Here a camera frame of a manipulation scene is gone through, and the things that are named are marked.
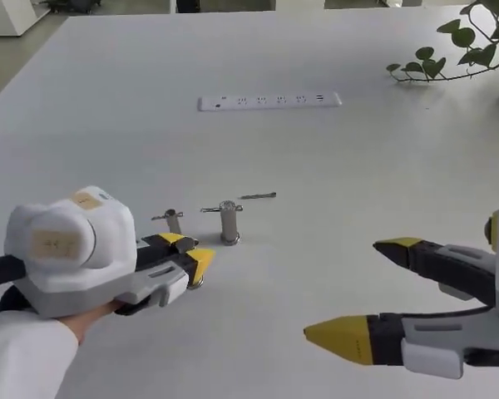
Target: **metal cylinder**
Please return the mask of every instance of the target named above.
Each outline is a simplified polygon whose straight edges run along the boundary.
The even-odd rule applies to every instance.
[[[165,212],[164,219],[166,219],[166,224],[168,224],[168,230],[171,233],[181,234],[181,227],[180,227],[179,218],[180,218],[180,216],[178,215],[177,212],[175,212],[175,209],[168,209]]]
[[[240,206],[233,201],[220,203],[220,218],[222,221],[222,234],[220,238],[224,245],[235,245],[240,240],[239,230],[236,227],[236,211]]]

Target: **small metal part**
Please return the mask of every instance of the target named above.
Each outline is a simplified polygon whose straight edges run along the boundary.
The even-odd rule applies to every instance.
[[[277,193],[268,193],[268,194],[255,194],[255,195],[242,195],[240,197],[241,200],[256,200],[259,198],[275,198],[277,197]]]
[[[198,283],[196,283],[194,285],[190,285],[189,287],[187,287],[187,289],[189,289],[190,291],[193,291],[195,289],[198,289],[202,285],[203,285],[203,276],[201,276],[200,281],[198,281]]]
[[[175,209],[168,209],[162,216],[155,216],[151,220],[165,219],[168,230],[174,234],[181,234],[179,218],[183,217],[183,212],[175,212]]]
[[[200,212],[203,212],[204,214],[209,214],[209,213],[212,213],[212,212],[221,212],[221,208],[202,208],[200,209]],[[236,205],[236,208],[235,208],[235,211],[236,212],[240,212],[244,210],[244,207],[242,205]]]
[[[240,241],[240,234],[236,227],[236,213],[244,210],[242,205],[234,201],[223,201],[218,208],[202,208],[201,212],[220,212],[222,222],[222,233],[220,239],[227,246],[232,246]]]

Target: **green plant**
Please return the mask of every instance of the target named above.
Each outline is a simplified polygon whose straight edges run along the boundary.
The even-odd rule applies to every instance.
[[[472,19],[472,11],[477,6],[485,7],[496,23],[496,29],[488,35]],[[499,51],[499,0],[476,0],[472,4],[465,6],[460,15],[463,15],[469,21],[471,27],[461,27],[461,19],[455,19],[437,29],[437,32],[451,35],[453,44],[466,53],[458,62],[458,65],[467,65],[469,67],[480,66],[478,71],[469,72],[458,76],[444,76],[443,68],[446,66],[447,59],[434,57],[434,48],[422,47],[416,51],[416,61],[408,62],[405,66],[401,64],[390,64],[386,70],[396,81],[452,81],[463,77],[472,77],[487,71],[495,71],[499,68],[499,62],[492,65],[492,61],[497,51]],[[482,35],[487,40],[485,47],[475,47],[473,44],[478,35]]]

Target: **electrical outlet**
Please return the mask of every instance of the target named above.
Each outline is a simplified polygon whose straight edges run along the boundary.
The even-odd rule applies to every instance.
[[[334,91],[269,96],[205,96],[200,111],[242,111],[285,108],[336,107],[342,102]]]

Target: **white table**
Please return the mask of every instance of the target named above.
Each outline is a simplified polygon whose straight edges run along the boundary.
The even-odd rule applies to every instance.
[[[477,305],[371,248],[403,235],[487,247],[499,71],[432,86],[384,71],[426,44],[455,60],[435,30],[459,9],[70,18],[0,94],[0,251],[16,204],[96,184],[139,233],[165,231],[150,217],[174,207],[218,254],[200,290],[95,326],[60,399],[499,396],[499,369],[454,382],[364,368],[303,335],[340,315]],[[196,110],[203,95],[329,89],[342,107]],[[218,215],[198,209],[269,191],[245,203],[241,243],[218,245]]]

